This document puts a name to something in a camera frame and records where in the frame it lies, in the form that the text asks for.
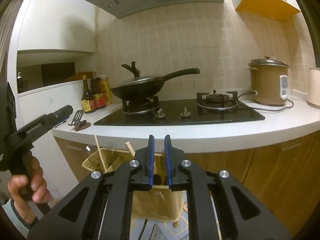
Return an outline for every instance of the wok handle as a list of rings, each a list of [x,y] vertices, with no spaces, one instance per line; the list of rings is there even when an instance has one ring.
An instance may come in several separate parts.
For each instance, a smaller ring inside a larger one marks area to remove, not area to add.
[[[165,75],[162,77],[162,80],[167,81],[167,80],[175,78],[175,77],[189,75],[189,74],[199,74],[199,73],[200,73],[200,69],[198,69],[198,68],[188,68],[188,69],[178,70],[178,71],[172,72],[168,75]]]
[[[129,66],[127,64],[122,64],[121,66],[124,67],[125,69],[129,70],[134,75],[134,77],[139,77],[140,76],[140,70],[138,70],[136,68],[136,62],[135,61],[131,62],[131,66]]]

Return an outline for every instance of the sleeve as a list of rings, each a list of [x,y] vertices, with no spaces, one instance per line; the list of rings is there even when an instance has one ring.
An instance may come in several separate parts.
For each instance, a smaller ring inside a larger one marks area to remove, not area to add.
[[[19,232],[27,238],[29,230],[30,230],[30,225],[27,224],[18,214],[16,211],[14,205],[13,205],[13,199],[10,199],[5,205],[3,205],[3,209],[6,212],[7,216],[11,220],[11,222],[14,224],[14,226],[19,230]]]

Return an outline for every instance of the white container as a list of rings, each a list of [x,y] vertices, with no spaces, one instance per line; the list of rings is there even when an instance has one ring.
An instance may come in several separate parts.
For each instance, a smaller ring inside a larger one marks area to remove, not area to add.
[[[320,109],[320,68],[309,70],[308,105]]]

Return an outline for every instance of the kitchen floor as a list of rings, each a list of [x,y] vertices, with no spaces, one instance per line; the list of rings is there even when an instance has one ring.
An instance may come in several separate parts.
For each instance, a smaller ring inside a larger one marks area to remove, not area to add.
[[[182,194],[184,208],[177,222],[161,222],[132,217],[130,240],[189,240],[187,194]]]

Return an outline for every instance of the yellow bottle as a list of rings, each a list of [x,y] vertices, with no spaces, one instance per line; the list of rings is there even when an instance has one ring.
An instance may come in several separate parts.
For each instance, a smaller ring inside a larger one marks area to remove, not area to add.
[[[106,95],[106,102],[107,105],[111,105],[111,94],[110,94],[110,89],[108,86],[108,78],[106,75],[100,75],[99,76],[101,78],[101,83],[102,83],[102,89]]]

